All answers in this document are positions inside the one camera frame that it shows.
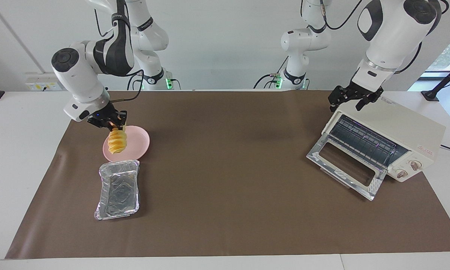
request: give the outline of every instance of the white table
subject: white table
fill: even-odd
[[[443,144],[450,146],[450,117],[439,103],[427,102],[417,92],[384,95],[445,125]],[[8,92],[0,101],[0,269],[450,270],[450,252],[3,260],[67,128],[69,118],[62,107],[69,98],[68,92]],[[9,164],[18,166],[10,168]],[[450,151],[440,150],[438,160],[425,175],[450,217]]]

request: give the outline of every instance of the white wall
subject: white wall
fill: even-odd
[[[329,23],[341,23],[357,1],[335,0],[328,10]],[[170,46],[158,53],[163,66],[186,89],[251,88],[261,75],[276,72],[286,57],[280,47],[282,33],[305,26],[300,0],[148,0],[148,7],[170,36]],[[0,0],[0,15],[38,63],[0,21],[0,87],[4,90],[26,90],[27,72],[52,72],[52,55],[71,42],[100,39],[93,9],[83,0]],[[99,17],[102,29],[107,29],[109,16],[99,13]],[[368,47],[356,29],[357,17],[358,12],[333,32],[329,48],[309,53],[310,89],[348,85]],[[387,82],[386,90],[407,90],[449,43],[450,11],[425,39],[415,64]],[[110,89],[123,89],[127,82],[106,75],[100,80]]]

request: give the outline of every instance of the aluminum foil tray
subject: aluminum foil tray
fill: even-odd
[[[116,219],[135,214],[139,207],[138,172],[140,162],[110,162],[100,167],[102,194],[95,219]]]

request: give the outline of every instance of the white toaster oven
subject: white toaster oven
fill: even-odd
[[[345,186],[369,200],[384,177],[404,182],[436,160],[445,127],[400,104],[380,97],[361,111],[357,100],[335,111],[307,158]],[[326,160],[320,152],[331,144],[375,172],[366,185]]]

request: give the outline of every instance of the pink plate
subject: pink plate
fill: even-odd
[[[150,146],[150,136],[143,128],[137,126],[127,126],[127,148],[118,154],[112,154],[108,151],[108,137],[103,142],[103,155],[111,162],[128,161],[142,157]]]

